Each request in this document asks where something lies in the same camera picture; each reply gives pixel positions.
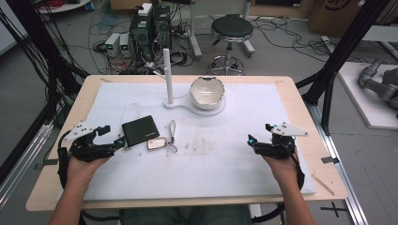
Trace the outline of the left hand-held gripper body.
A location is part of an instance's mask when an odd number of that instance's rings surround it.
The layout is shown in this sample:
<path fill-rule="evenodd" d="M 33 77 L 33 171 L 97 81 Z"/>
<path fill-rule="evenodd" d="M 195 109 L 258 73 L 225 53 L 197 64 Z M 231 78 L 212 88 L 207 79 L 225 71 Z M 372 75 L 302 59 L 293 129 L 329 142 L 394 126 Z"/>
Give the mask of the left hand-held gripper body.
<path fill-rule="evenodd" d="M 113 143 L 95 144 L 94 139 L 97 135 L 94 129 L 85 121 L 79 122 L 73 129 L 63 138 L 63 142 L 71 142 L 69 153 L 75 158 L 91 162 L 100 158 L 109 158 L 115 154 Z"/>

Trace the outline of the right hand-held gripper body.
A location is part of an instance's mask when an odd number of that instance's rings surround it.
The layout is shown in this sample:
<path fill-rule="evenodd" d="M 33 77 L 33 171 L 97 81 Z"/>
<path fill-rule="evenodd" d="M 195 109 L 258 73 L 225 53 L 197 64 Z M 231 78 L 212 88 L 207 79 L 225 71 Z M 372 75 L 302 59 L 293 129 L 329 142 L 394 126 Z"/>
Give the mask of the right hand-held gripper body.
<path fill-rule="evenodd" d="M 259 142 L 259 145 L 253 147 L 253 151 L 257 155 L 286 159 L 295 153 L 297 136 L 307 136 L 308 132 L 298 127 L 294 127 L 285 122 L 275 125 L 271 133 L 271 143 Z"/>

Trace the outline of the black leather wallet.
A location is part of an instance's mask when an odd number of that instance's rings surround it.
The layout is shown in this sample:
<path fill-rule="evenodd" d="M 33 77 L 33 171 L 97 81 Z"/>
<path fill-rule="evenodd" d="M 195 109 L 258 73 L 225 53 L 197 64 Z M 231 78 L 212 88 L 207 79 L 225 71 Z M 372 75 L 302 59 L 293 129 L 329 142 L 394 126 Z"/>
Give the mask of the black leather wallet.
<path fill-rule="evenodd" d="M 160 136 L 151 115 L 124 123 L 122 128 L 128 147 Z"/>

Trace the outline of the person's right hand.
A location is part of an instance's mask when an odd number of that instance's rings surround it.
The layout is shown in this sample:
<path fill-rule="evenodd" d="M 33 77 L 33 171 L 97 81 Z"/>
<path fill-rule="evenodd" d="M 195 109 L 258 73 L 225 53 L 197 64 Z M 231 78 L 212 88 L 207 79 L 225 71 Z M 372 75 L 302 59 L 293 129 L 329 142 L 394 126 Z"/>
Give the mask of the person's right hand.
<path fill-rule="evenodd" d="M 298 188 L 297 167 L 292 158 L 276 159 L 264 157 L 265 162 L 280 186 L 280 189 Z"/>

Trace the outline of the person's left hand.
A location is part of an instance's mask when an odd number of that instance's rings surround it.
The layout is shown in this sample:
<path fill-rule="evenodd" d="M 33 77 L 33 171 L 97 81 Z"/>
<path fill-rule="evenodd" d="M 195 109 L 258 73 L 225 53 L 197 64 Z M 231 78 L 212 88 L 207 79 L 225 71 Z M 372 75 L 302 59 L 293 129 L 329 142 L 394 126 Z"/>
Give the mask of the person's left hand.
<path fill-rule="evenodd" d="M 67 188 L 88 189 L 96 170 L 108 160 L 107 157 L 85 162 L 71 157 L 67 171 Z"/>

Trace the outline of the wooden table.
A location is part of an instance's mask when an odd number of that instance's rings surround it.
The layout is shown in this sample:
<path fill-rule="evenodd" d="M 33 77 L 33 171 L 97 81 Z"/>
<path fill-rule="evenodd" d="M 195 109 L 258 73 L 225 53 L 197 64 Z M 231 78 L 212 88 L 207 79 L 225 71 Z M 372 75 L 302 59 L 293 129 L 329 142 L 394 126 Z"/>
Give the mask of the wooden table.
<path fill-rule="evenodd" d="M 173 77 L 174 97 L 179 98 L 188 93 L 194 77 L 190 75 L 176 75 Z M 220 78 L 224 87 L 228 83 L 255 83 L 273 84 L 276 86 L 288 119 L 285 123 L 308 132 L 307 136 L 297 136 L 298 157 L 300 166 L 305 174 L 305 183 L 302 193 L 307 201 L 330 201 L 346 198 L 347 191 L 340 175 L 333 163 L 324 164 L 321 158 L 329 155 L 326 146 L 315 127 L 303 103 L 301 95 L 293 80 L 286 76 L 222 76 Z M 85 121 L 94 104 L 99 88 L 104 83 L 165 83 L 166 81 L 156 75 L 91 75 L 89 76 L 78 94 L 62 129 L 70 132 L 79 122 Z M 320 178 L 335 195 L 331 196 L 314 179 L 312 174 Z M 272 203 L 278 202 L 278 196 L 243 196 L 243 197 L 213 197 L 189 199 L 163 199 L 163 200 L 113 200 L 113 201 L 88 201 L 84 198 L 85 209 L 111 209 L 111 208 L 136 208 L 160 206 L 194 206 L 212 204 L 242 204 L 242 203 Z"/>

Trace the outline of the silver key fob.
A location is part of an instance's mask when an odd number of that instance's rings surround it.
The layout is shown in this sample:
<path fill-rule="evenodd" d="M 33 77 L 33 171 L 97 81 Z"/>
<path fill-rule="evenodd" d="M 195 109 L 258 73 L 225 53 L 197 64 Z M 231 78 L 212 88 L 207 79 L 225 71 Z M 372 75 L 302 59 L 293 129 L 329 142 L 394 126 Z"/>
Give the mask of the silver key fob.
<path fill-rule="evenodd" d="M 149 151 L 159 150 L 165 147 L 167 144 L 167 139 L 164 137 L 153 138 L 147 141 L 147 149 Z"/>

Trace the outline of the white table mat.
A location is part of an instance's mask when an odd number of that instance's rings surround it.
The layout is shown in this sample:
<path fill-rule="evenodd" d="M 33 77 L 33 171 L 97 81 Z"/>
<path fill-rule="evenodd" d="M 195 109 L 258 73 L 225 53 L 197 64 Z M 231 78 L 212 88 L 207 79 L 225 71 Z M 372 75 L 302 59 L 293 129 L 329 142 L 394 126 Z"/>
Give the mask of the white table mat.
<path fill-rule="evenodd" d="M 267 143 L 268 124 L 287 121 L 273 84 L 228 83 L 225 108 L 215 116 L 167 109 L 166 85 L 107 82 L 99 87 L 86 123 L 109 126 L 96 144 L 112 143 L 123 124 L 152 116 L 162 137 L 176 123 L 176 149 L 150 151 L 145 143 L 115 152 L 96 172 L 85 194 L 88 201 L 163 200 L 213 197 L 278 196 L 269 166 L 247 144 L 254 136 Z"/>

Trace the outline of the thin wooden stick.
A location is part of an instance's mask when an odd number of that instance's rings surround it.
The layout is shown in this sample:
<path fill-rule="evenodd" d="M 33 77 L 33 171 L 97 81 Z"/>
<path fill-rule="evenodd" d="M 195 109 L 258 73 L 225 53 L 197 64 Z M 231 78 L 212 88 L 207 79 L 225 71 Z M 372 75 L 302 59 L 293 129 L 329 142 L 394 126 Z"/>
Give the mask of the thin wooden stick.
<path fill-rule="evenodd" d="M 318 178 L 316 175 L 312 174 L 312 178 L 314 181 L 316 181 L 321 187 L 323 187 L 331 196 L 335 195 L 335 192 L 328 187 L 320 178 Z"/>

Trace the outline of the white eggshell-shaped bowl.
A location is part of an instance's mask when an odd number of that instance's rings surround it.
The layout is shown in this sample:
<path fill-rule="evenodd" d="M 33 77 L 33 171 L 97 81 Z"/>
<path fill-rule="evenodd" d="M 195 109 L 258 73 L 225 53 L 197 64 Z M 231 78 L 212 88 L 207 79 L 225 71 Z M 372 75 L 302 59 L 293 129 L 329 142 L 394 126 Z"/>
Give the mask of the white eggshell-shaped bowl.
<path fill-rule="evenodd" d="M 214 110 L 224 99 L 225 88 L 216 77 L 199 77 L 190 87 L 191 102 L 201 110 Z"/>

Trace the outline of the white stand with pole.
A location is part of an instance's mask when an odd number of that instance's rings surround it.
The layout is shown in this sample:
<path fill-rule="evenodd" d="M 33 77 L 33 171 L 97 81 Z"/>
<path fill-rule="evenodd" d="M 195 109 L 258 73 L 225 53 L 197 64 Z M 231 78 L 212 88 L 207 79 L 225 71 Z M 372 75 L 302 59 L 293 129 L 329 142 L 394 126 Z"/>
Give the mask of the white stand with pole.
<path fill-rule="evenodd" d="M 204 116 L 204 117 L 215 116 L 217 114 L 220 114 L 224 110 L 225 104 L 226 104 L 225 93 L 224 93 L 224 99 L 223 99 L 221 105 L 218 108 L 216 108 L 214 110 L 209 110 L 209 111 L 201 110 L 201 109 L 197 108 L 191 102 L 190 88 L 189 88 L 188 93 L 185 94 L 184 96 L 174 97 L 170 50 L 167 48 L 164 48 L 162 50 L 162 53 L 163 53 L 163 64 L 164 64 L 164 73 L 165 73 L 166 90 L 167 90 L 167 99 L 164 100 L 163 105 L 167 109 L 183 108 L 183 109 L 186 109 L 196 115 Z"/>

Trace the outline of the grey metal stand leg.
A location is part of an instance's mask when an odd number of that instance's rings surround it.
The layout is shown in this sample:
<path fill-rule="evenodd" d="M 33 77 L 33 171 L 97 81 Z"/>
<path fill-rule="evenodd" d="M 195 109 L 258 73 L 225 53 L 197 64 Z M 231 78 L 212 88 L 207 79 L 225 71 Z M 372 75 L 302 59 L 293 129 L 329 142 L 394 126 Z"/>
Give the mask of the grey metal stand leg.
<path fill-rule="evenodd" d="M 190 31 L 189 39 L 194 53 L 194 58 L 199 60 L 202 57 L 202 51 L 195 35 L 195 0 L 190 0 Z"/>
<path fill-rule="evenodd" d="M 250 7 L 252 4 L 253 0 L 244 0 L 244 4 L 243 4 L 243 9 L 242 9 L 242 18 L 247 20 L 249 17 L 249 13 L 250 13 Z M 255 53 L 255 49 L 253 48 L 251 42 L 249 40 L 245 40 L 243 42 L 243 45 L 246 49 L 246 51 L 248 52 L 249 56 L 252 56 Z"/>

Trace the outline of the grey power supply unit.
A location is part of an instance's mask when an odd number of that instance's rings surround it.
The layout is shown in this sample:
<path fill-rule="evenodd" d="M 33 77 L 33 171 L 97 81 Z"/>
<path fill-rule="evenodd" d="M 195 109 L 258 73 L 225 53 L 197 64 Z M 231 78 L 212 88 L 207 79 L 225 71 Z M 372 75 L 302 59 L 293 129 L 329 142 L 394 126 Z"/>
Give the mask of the grey power supply unit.
<path fill-rule="evenodd" d="M 111 34 L 105 41 L 105 47 L 110 56 L 118 56 L 120 53 L 120 35 L 118 33 Z"/>
<path fill-rule="evenodd" d="M 131 57 L 130 36 L 127 33 L 120 35 L 119 47 L 124 57 Z"/>

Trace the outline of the white floor platform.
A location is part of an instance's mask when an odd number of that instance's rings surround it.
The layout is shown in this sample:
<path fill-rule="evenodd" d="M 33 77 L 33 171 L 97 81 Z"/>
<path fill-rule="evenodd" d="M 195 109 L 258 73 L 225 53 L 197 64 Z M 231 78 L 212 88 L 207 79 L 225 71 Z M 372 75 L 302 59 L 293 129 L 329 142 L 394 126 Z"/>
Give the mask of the white floor platform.
<path fill-rule="evenodd" d="M 360 73 L 366 67 L 366 63 L 346 62 L 339 71 L 339 78 L 368 128 L 398 130 L 398 111 L 389 107 L 375 92 L 358 85 Z"/>

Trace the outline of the person's legs in jeans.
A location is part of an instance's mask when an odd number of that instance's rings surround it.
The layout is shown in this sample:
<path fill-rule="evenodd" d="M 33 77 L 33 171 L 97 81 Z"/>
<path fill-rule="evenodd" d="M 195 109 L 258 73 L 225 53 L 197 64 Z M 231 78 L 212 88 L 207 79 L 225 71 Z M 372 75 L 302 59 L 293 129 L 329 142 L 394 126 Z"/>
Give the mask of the person's legs in jeans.
<path fill-rule="evenodd" d="M 248 205 L 133 208 L 119 211 L 121 225 L 252 225 Z"/>

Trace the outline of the black computer tower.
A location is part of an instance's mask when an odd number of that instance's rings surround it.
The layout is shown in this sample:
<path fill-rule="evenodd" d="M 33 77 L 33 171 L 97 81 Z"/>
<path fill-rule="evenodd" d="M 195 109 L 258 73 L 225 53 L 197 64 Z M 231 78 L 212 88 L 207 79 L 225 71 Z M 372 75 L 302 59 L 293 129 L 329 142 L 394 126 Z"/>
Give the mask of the black computer tower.
<path fill-rule="evenodd" d="M 132 43 L 135 46 L 135 53 L 138 57 L 143 57 L 146 61 L 153 60 L 153 21 L 150 15 L 140 16 L 134 13 L 130 24 L 130 34 Z"/>
<path fill-rule="evenodd" d="M 157 6 L 153 14 L 156 40 L 164 48 L 172 46 L 170 12 L 169 6 Z"/>

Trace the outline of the black round stool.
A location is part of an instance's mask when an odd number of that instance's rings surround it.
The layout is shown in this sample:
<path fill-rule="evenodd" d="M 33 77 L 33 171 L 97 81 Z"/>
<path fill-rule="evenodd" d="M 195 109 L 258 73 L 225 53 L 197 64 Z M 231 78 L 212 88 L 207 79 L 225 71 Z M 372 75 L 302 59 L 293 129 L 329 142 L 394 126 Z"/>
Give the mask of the black round stool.
<path fill-rule="evenodd" d="M 224 55 L 216 56 L 211 60 L 207 73 L 244 75 L 244 64 L 232 55 L 232 50 L 234 43 L 242 43 L 252 37 L 252 24 L 238 14 L 227 14 L 212 22 L 211 34 L 215 38 L 212 43 L 213 46 L 220 41 L 226 41 L 227 47 Z"/>

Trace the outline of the grey robot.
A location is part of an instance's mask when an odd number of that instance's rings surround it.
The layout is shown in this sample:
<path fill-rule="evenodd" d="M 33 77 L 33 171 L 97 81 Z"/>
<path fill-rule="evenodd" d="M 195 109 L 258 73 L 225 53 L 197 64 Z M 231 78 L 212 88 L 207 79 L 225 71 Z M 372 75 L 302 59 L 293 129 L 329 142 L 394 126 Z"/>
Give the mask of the grey robot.
<path fill-rule="evenodd" d="M 358 85 L 373 91 L 379 98 L 385 100 L 390 108 L 398 111 L 398 67 L 386 70 L 382 81 L 377 82 L 374 76 L 381 63 L 382 60 L 377 58 L 371 65 L 364 68 L 360 73 Z"/>

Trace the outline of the white box on computer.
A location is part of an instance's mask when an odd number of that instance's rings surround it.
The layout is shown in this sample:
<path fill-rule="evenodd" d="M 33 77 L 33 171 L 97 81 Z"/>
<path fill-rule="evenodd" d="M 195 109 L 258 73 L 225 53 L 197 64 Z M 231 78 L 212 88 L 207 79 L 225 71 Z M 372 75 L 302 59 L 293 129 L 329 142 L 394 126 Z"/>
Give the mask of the white box on computer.
<path fill-rule="evenodd" d="M 138 10 L 139 16 L 148 16 L 152 9 L 152 5 L 150 3 L 143 3 Z"/>

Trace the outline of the brown cardboard box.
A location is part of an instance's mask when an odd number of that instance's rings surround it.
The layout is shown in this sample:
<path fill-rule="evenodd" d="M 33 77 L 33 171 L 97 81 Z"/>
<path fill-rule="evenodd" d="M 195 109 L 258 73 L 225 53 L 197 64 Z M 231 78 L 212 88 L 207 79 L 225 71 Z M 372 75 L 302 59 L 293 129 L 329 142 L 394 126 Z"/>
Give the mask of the brown cardboard box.
<path fill-rule="evenodd" d="M 315 0 L 308 21 L 309 32 L 341 38 L 363 5 L 361 0 Z"/>

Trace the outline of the aluminium rail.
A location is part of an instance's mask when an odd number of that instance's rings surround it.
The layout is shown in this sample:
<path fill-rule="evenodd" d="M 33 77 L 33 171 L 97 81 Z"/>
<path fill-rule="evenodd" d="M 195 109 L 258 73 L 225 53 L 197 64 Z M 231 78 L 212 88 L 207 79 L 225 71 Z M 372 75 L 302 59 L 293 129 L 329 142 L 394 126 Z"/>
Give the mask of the aluminium rail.
<path fill-rule="evenodd" d="M 342 178 L 345 189 L 347 190 L 347 198 L 344 200 L 345 206 L 347 208 L 347 212 L 351 217 L 351 220 L 354 225 L 369 225 L 368 220 L 362 210 L 360 202 L 357 198 L 355 190 L 353 189 L 351 182 L 347 176 L 347 173 L 344 168 L 344 164 L 341 161 L 338 150 L 333 142 L 333 139 L 327 132 L 321 127 L 321 112 L 317 106 L 311 106 L 306 103 L 307 110 L 309 111 L 310 116 L 314 120 L 314 124 L 317 128 L 318 133 L 320 134 L 321 140 L 324 142 L 331 158 L 332 163 L 335 165 L 338 174 Z"/>
<path fill-rule="evenodd" d="M 0 185 L 0 211 L 6 206 L 16 187 L 26 175 L 28 169 L 51 136 L 53 130 L 53 122 L 47 125 L 43 124 L 33 137 L 29 139 L 27 146 L 23 148 L 22 155 L 11 168 L 4 182 Z"/>

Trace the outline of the black metal frame post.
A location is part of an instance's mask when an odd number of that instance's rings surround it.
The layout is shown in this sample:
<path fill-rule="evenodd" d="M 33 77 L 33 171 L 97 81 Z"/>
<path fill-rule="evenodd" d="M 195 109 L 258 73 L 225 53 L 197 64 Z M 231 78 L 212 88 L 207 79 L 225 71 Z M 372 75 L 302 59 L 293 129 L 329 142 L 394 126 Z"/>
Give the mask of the black metal frame post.
<path fill-rule="evenodd" d="M 297 89 L 308 84 L 311 85 L 310 89 L 302 95 L 303 100 L 311 106 L 315 106 L 320 97 L 324 96 L 320 125 L 328 136 L 330 135 L 329 116 L 335 78 L 345 61 L 357 48 L 389 1 L 365 0 L 359 14 L 349 25 L 325 65 L 314 75 L 296 83 Z"/>
<path fill-rule="evenodd" d="M 5 1 L 26 31 L 29 40 L 23 37 L 2 9 L 0 22 L 22 48 L 43 80 L 48 102 L 56 105 L 75 99 L 82 88 L 78 79 L 84 80 L 89 74 L 74 62 L 69 47 L 58 32 L 56 22 L 54 27 L 58 33 L 51 35 L 50 31 L 53 29 L 38 12 L 34 0 Z"/>

